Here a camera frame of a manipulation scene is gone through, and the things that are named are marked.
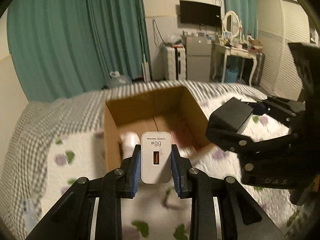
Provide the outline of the black 65W charger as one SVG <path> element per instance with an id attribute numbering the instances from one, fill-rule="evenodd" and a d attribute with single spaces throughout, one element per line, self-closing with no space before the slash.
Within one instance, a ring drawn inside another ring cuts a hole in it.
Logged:
<path id="1" fill-rule="evenodd" d="M 253 115 L 253 107 L 246 102 L 231 98 L 209 117 L 208 129 L 220 129 L 241 134 Z"/>

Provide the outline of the white red-capped bottle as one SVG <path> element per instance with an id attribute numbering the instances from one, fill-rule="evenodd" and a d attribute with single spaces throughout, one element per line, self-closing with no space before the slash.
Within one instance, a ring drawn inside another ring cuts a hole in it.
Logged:
<path id="1" fill-rule="evenodd" d="M 122 160 L 132 157 L 135 146 L 140 144 L 140 138 L 135 132 L 125 132 L 120 135 Z"/>

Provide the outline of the white 66W charger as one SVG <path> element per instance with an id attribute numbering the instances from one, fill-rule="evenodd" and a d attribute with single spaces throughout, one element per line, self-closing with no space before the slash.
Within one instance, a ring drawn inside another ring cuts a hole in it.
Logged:
<path id="1" fill-rule="evenodd" d="M 171 180 L 171 135 L 145 132 L 141 137 L 141 179 L 146 184 Z"/>

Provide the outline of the blue plastic basket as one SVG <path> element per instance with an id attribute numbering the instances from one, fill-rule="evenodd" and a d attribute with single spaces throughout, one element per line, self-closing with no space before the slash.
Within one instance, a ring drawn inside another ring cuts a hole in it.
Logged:
<path id="1" fill-rule="evenodd" d="M 235 83 L 238 78 L 239 68 L 238 66 L 228 65 L 225 71 L 225 83 Z"/>

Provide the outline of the green window curtain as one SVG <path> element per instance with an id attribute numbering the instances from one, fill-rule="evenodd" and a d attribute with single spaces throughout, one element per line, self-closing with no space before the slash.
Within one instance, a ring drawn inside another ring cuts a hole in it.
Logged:
<path id="1" fill-rule="evenodd" d="M 7 37 L 29 101 L 51 102 L 131 79 L 149 62 L 143 0 L 13 0 Z"/>

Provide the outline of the large clear water jug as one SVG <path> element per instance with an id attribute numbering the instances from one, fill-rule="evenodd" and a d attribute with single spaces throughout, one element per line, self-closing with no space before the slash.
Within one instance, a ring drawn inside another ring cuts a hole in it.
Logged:
<path id="1" fill-rule="evenodd" d="M 121 75 L 118 71 L 110 72 L 110 77 L 110 88 L 125 86 L 132 83 L 129 76 Z"/>

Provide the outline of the wall-mounted black television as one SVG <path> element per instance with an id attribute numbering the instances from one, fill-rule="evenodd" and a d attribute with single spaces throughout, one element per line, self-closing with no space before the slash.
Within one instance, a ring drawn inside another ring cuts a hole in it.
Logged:
<path id="1" fill-rule="evenodd" d="M 180 20 L 183 24 L 221 27 L 221 7 L 180 0 Z"/>

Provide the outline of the silver mini fridge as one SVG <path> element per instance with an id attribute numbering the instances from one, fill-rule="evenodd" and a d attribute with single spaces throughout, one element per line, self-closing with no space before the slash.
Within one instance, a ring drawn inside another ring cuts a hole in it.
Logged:
<path id="1" fill-rule="evenodd" d="M 209 82 L 211 61 L 211 40 L 206 36 L 186 36 L 186 70 L 187 79 Z"/>

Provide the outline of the white louvered wardrobe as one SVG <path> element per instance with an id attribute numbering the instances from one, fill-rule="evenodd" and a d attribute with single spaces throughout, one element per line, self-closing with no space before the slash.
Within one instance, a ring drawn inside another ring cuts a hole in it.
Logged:
<path id="1" fill-rule="evenodd" d="M 260 85 L 271 94 L 297 100 L 302 82 L 288 44 L 310 42 L 308 16 L 293 0 L 257 0 L 257 19 L 265 54 Z"/>

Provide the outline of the checkered bed sheet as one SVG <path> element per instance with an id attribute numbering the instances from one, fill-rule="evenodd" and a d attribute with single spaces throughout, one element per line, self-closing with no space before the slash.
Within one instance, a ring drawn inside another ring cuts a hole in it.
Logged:
<path id="1" fill-rule="evenodd" d="M 13 237 L 25 239 L 27 236 L 22 215 L 23 199 L 32 200 L 36 214 L 41 213 L 40 199 L 47 182 L 46 161 L 52 142 L 63 135 L 101 128 L 105 101 L 176 86 L 187 87 L 197 102 L 226 93 L 266 98 L 254 87 L 239 83 L 159 81 L 96 90 L 51 103 L 30 102 L 16 123 L 1 174 L 1 219 Z"/>

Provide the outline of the white suitcase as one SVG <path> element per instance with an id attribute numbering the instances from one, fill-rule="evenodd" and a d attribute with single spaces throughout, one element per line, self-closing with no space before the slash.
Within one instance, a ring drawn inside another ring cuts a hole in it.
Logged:
<path id="1" fill-rule="evenodd" d="M 186 55 L 182 45 L 163 47 L 163 67 L 166 80 L 186 80 Z"/>

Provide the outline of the oval vanity mirror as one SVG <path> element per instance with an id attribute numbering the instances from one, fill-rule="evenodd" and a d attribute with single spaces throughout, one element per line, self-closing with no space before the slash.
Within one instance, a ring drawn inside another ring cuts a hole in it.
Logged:
<path id="1" fill-rule="evenodd" d="M 237 38 L 242 33 L 242 22 L 232 10 L 226 12 L 223 17 L 222 33 L 231 33 L 230 38 Z"/>

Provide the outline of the brown cardboard box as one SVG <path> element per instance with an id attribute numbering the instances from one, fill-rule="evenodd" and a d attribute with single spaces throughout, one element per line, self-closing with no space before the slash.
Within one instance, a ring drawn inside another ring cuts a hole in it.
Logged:
<path id="1" fill-rule="evenodd" d="M 104 143 L 108 171 L 122 162 L 120 135 L 134 132 L 168 132 L 179 148 L 200 150 L 210 144 L 206 138 L 208 119 L 184 86 L 161 88 L 105 102 Z"/>

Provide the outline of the green side curtain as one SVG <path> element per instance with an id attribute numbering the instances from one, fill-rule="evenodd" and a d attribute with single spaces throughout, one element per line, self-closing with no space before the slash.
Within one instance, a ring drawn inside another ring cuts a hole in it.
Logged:
<path id="1" fill-rule="evenodd" d="M 242 33 L 257 37 L 257 0 L 225 0 L 226 11 L 234 11 L 242 21 Z"/>

